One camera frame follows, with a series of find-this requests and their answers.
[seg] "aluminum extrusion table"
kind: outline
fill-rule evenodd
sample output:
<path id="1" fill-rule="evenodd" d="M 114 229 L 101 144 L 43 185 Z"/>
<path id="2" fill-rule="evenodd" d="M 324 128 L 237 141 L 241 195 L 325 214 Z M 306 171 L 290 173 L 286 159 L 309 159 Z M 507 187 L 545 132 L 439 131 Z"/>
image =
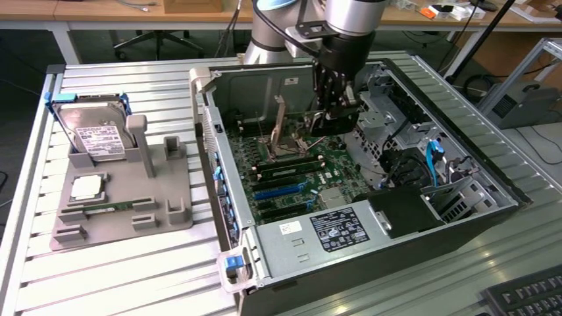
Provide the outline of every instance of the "aluminum extrusion table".
<path id="1" fill-rule="evenodd" d="M 393 60 L 535 203 L 457 251 L 282 316 L 475 315 L 485 311 L 479 292 L 487 286 L 562 262 L 560 186 L 499 131 L 481 124 L 479 112 L 417 57 L 401 51 L 371 56 Z M 50 252 L 67 140 L 39 103 L 0 248 L 2 316 L 236 314 L 216 273 L 218 242 L 188 109 L 188 69 L 234 64 L 236 59 L 210 59 L 75 65 L 46 76 L 42 93 L 126 92 L 133 113 L 148 118 L 148 142 L 177 135 L 186 143 L 194 225 Z"/>

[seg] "hard drive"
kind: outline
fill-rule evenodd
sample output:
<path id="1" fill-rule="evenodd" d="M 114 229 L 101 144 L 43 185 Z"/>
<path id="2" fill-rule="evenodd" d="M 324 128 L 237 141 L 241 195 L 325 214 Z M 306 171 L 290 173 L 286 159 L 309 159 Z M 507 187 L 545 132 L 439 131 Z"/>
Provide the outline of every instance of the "hard drive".
<path id="1" fill-rule="evenodd" d="M 73 152 L 88 153 L 93 161 L 124 159 L 124 150 L 136 146 L 125 128 L 130 111 L 124 94 L 58 94 L 47 102 L 47 109 L 63 129 Z"/>

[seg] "motherboard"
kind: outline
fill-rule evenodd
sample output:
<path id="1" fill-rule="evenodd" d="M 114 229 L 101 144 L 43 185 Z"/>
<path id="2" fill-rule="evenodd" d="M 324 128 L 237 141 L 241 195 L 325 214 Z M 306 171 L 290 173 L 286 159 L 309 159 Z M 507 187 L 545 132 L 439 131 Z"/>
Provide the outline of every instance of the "motherboard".
<path id="1" fill-rule="evenodd" d="M 257 224 L 345 205 L 369 191 L 338 136 L 300 137 L 305 151 L 289 136 L 280 137 L 280 155 L 272 158 L 270 134 L 232 129 L 226 135 Z"/>

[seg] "keyboard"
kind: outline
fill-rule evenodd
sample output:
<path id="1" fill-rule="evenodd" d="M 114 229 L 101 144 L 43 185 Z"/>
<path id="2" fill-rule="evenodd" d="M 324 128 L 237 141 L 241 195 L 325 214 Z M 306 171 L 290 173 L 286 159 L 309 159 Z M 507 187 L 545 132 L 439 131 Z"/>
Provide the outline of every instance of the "keyboard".
<path id="1" fill-rule="evenodd" d="M 483 291 L 496 316 L 562 316 L 562 265 Z"/>

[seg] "office chair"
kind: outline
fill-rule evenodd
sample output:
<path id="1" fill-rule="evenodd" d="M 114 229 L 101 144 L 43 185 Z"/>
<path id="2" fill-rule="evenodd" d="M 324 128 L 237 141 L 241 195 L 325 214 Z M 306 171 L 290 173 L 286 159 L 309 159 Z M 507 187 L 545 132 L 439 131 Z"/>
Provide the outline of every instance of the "office chair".
<path id="1" fill-rule="evenodd" d="M 197 52 L 197 58 L 204 58 L 202 48 L 198 45 L 196 45 L 194 43 L 192 43 L 190 41 L 186 40 L 186 38 L 189 38 L 189 32 L 182 31 L 182 37 L 184 38 L 177 38 L 176 36 L 173 36 L 170 34 L 173 32 L 174 31 L 172 31 L 172 30 L 150 31 L 148 33 L 142 33 L 142 31 L 136 31 L 136 37 L 133 37 L 128 41 L 124 41 L 120 44 L 113 43 L 114 57 L 118 60 L 124 61 L 126 59 L 126 55 L 125 55 L 124 51 L 121 51 L 121 49 L 134 45 L 136 43 L 150 40 L 153 38 L 153 39 L 156 39 L 156 60 L 157 61 L 160 60 L 160 48 L 164 45 L 164 40 L 173 41 L 177 44 L 190 48 L 192 50 L 194 50 Z"/>

